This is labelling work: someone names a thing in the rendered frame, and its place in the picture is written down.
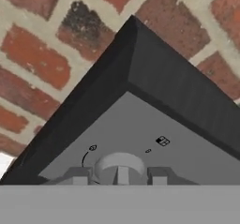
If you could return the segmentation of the grey stove knob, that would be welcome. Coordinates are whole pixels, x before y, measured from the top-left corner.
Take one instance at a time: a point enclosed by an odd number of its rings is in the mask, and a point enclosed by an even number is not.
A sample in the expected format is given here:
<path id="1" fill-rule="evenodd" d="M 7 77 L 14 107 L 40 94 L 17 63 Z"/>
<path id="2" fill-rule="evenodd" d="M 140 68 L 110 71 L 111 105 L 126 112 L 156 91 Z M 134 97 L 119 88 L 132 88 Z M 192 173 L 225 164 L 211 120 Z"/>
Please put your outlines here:
<path id="1" fill-rule="evenodd" d="M 99 178 L 103 171 L 112 167 L 116 168 L 113 183 L 118 186 L 128 186 L 130 184 L 130 169 L 135 170 L 140 176 L 143 176 L 145 172 L 145 164 L 139 157 L 130 153 L 111 153 L 105 157 L 101 157 L 95 163 L 95 177 Z"/>

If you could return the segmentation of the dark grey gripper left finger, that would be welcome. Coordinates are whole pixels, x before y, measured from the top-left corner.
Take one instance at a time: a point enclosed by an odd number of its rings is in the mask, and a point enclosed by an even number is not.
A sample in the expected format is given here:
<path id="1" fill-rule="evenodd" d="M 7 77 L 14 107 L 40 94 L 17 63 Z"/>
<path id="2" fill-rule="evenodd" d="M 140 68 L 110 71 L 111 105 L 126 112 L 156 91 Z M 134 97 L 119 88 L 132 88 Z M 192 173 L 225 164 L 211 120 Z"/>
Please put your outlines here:
<path id="1" fill-rule="evenodd" d="M 87 186 L 90 184 L 92 169 L 89 167 L 71 167 L 62 176 L 47 182 L 47 185 Z"/>

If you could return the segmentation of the black and grey stove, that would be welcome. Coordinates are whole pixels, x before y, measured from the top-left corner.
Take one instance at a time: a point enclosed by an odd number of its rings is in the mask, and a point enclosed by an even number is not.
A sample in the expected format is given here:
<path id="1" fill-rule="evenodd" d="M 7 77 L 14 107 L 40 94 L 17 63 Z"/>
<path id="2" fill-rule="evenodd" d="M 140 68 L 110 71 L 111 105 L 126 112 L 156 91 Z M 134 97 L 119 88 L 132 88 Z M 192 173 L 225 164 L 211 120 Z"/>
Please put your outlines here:
<path id="1" fill-rule="evenodd" d="M 240 107 L 136 17 L 130 17 L 1 185 L 47 185 L 71 167 L 89 167 L 89 185 L 112 186 L 116 168 L 95 177 L 111 153 L 145 164 L 130 185 L 148 185 L 149 167 L 169 167 L 194 185 L 240 185 Z"/>

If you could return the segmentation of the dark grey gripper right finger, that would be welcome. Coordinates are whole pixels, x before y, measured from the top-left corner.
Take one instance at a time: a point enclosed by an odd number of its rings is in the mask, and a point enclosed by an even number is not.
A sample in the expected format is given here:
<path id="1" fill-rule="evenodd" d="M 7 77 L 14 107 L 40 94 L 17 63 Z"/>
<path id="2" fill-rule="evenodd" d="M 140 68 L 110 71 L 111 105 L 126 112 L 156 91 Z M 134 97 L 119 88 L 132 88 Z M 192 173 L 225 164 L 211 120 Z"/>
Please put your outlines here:
<path id="1" fill-rule="evenodd" d="M 178 176 L 169 167 L 149 167 L 147 169 L 147 184 L 150 186 L 186 186 L 194 185 L 194 182 Z"/>

